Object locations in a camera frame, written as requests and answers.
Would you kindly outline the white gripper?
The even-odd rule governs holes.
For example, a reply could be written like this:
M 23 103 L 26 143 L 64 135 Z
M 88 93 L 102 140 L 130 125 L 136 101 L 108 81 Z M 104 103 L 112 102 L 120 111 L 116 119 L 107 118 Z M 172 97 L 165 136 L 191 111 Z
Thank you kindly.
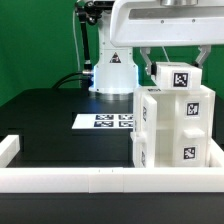
M 224 44 L 224 0 L 196 0 L 185 6 L 167 6 L 162 0 L 116 0 L 110 41 L 114 46 L 141 47 L 148 75 L 157 72 L 148 47 L 201 45 L 195 66 L 202 68 L 210 45 Z

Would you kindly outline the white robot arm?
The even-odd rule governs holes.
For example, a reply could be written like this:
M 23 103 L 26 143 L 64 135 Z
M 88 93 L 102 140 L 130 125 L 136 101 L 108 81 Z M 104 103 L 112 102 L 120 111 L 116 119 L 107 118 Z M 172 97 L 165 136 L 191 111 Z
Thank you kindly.
M 101 57 L 93 92 L 129 94 L 138 86 L 132 49 L 138 47 L 153 73 L 153 47 L 198 46 L 201 67 L 213 45 L 224 44 L 224 0 L 92 0 L 86 4 L 99 23 Z

